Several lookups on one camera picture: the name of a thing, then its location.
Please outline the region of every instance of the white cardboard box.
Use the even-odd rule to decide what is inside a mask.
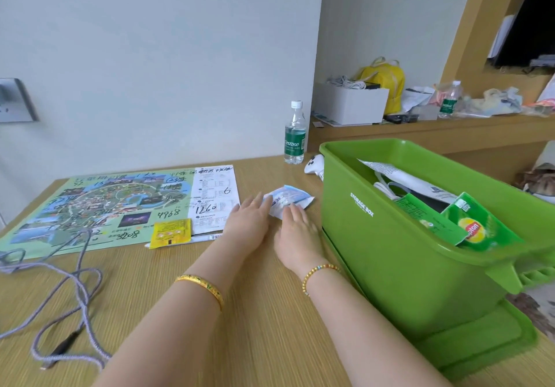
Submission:
[[[315,83],[312,110],[339,124],[381,123],[389,89],[346,89]]]

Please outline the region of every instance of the gold bangle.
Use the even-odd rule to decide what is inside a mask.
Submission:
[[[302,292],[303,292],[305,295],[310,296],[309,293],[306,291],[306,282],[308,282],[309,278],[310,278],[314,273],[316,273],[318,270],[322,270],[322,269],[333,269],[333,270],[335,270],[335,271],[341,272],[341,271],[339,270],[339,267],[334,266],[333,264],[322,264],[322,265],[320,265],[320,266],[316,266],[314,269],[310,270],[310,271],[307,273],[307,275],[305,276],[304,280],[302,281]]]
[[[212,285],[212,283],[210,283],[209,281],[203,278],[199,278],[198,276],[193,276],[191,274],[184,274],[183,276],[178,277],[175,281],[179,282],[180,280],[189,280],[190,282],[196,283],[197,285],[200,285],[203,288],[207,289],[214,296],[214,298],[218,300],[220,311],[224,309],[224,297],[221,296],[218,288]]]

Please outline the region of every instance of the yellow sachet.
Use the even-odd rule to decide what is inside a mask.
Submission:
[[[191,220],[157,222],[150,239],[149,249],[165,247],[167,245],[184,244],[191,241]]]

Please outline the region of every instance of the yellow backpack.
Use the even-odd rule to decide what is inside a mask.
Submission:
[[[382,88],[389,89],[384,114],[395,114],[401,110],[401,93],[405,86],[405,74],[399,67],[399,61],[386,61],[385,57],[378,57],[371,65],[362,68],[353,80],[378,83]]]

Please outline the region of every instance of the wall socket plate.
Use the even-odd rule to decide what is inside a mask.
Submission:
[[[21,80],[0,78],[0,123],[36,120],[33,105]]]

